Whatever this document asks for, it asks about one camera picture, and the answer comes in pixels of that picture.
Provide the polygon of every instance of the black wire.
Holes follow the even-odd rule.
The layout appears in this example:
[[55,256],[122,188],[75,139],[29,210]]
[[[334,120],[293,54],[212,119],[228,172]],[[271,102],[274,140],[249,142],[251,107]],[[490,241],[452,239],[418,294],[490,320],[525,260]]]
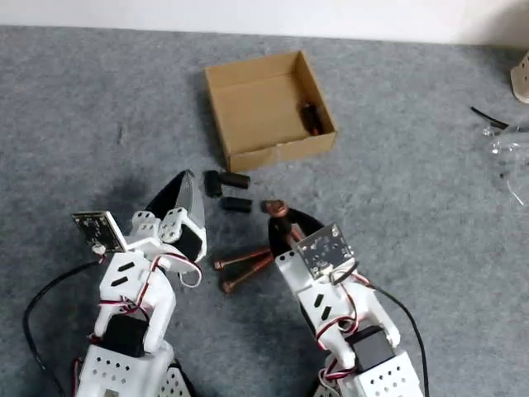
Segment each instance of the black wire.
[[356,268],[358,267],[358,264],[359,262],[355,262],[353,264],[353,266],[350,267],[350,269],[344,273],[343,275],[341,275],[340,277],[338,277],[336,280],[332,280],[331,281],[331,284],[332,285],[338,285],[339,283],[342,283],[343,281],[347,280],[347,278],[353,274],[353,271],[356,270]]
[[39,364],[39,366],[45,372],[45,374],[53,381],[53,383],[55,384],[55,388],[57,389],[57,393],[61,397],[66,397],[66,394],[64,393],[64,389],[62,385],[60,384],[59,379],[57,379],[57,376],[55,376],[55,373],[44,363],[44,360],[42,360],[41,355],[37,351],[35,341],[33,340],[33,336],[31,335],[30,314],[33,308],[36,306],[36,304],[46,294],[46,292],[48,292],[50,289],[55,287],[61,281],[68,279],[72,275],[77,275],[78,273],[86,269],[94,267],[98,265],[99,262],[100,261],[89,262],[84,265],[75,267],[72,270],[67,271],[66,273],[63,273],[62,275],[57,277],[55,280],[51,281],[46,287],[41,289],[41,291],[37,295],[35,295],[35,297],[33,297],[30,304],[27,305],[26,311],[24,312],[24,318],[22,319],[22,328],[24,328],[24,335],[26,336],[27,344],[31,350],[31,353],[33,354],[33,357],[35,357],[36,362]]
[[421,348],[421,359],[422,359],[422,378],[424,379],[424,397],[430,397],[430,385],[428,381],[428,364],[427,364],[427,352],[424,348],[424,343],[422,341],[421,333],[419,332],[419,328],[417,327],[417,323],[415,322],[415,318],[413,318],[410,311],[407,309],[406,306],[402,302],[400,302],[397,298],[395,298],[393,295],[391,295],[389,292],[385,291],[384,289],[378,287],[377,285],[373,285],[369,283],[369,287],[372,289],[379,291],[382,295],[384,295],[386,298],[392,300],[399,308],[403,310],[403,312],[407,315],[410,322],[412,323],[413,331],[415,332],[415,335],[417,336],[417,341],[419,342],[419,347]]
[[494,118],[494,117],[490,117],[488,114],[485,114],[483,112],[481,112],[480,110],[476,109],[474,106],[471,106],[470,107],[470,110],[474,113],[476,113],[477,115],[481,116],[481,117],[484,117],[486,118],[487,120],[493,122],[494,126],[495,127],[498,127],[498,128],[501,128],[501,129],[505,129],[507,127],[509,127],[509,125],[506,123],[506,122],[500,122],[498,119]]

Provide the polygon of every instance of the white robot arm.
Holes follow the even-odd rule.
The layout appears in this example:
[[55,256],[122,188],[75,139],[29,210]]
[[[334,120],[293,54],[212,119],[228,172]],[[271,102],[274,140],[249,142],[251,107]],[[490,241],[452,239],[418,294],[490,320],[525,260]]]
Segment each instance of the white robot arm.
[[283,202],[269,203],[275,206],[265,210],[272,217],[269,239],[276,266],[318,346],[329,352],[314,397],[422,397],[417,373],[399,348],[400,333],[374,286],[356,271],[339,227],[318,225]]
[[[206,254],[202,196],[191,171],[180,173],[123,236],[112,215],[77,213],[74,220],[93,249],[114,254],[99,285],[100,311],[77,397],[193,395],[164,335],[176,298],[165,272],[183,285],[202,279],[196,261]],[[190,284],[187,273],[195,273]]]

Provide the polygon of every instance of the brown box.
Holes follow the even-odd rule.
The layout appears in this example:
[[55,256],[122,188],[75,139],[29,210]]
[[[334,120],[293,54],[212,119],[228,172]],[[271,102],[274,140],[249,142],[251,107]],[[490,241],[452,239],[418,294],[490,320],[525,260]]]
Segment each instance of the brown box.
[[[301,51],[206,68],[207,85],[230,171],[329,151],[336,126]],[[311,136],[301,107],[313,103],[323,133]]]

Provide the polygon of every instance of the gray carpet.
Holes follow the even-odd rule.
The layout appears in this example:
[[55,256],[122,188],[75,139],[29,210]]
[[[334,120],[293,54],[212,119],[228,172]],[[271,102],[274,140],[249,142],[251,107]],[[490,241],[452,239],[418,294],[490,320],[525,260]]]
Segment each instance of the gray carpet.
[[[340,135],[333,152],[251,172],[250,191],[337,221],[362,271],[415,314],[431,395],[529,390],[527,215],[482,156],[473,104],[527,115],[508,69],[521,51],[288,37],[0,28],[0,390],[54,395],[21,332],[45,283],[91,259],[69,214],[107,208],[127,228],[173,175],[221,166],[203,69],[303,49]],[[265,216],[205,200],[199,289],[174,283],[167,338],[203,396],[304,396],[322,363],[279,272],[230,298],[211,257],[266,241]],[[31,326],[64,386],[97,313],[103,269],[53,290]],[[402,312],[384,301],[421,372]]]

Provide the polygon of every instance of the transparent plastic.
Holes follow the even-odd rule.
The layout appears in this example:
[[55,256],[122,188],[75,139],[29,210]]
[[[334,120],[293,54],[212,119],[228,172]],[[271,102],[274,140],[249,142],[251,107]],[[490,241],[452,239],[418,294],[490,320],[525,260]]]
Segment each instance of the transparent plastic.
[[529,125],[505,130],[487,126],[483,134],[491,137],[488,152],[502,170],[499,176],[508,191],[520,205],[529,205]]

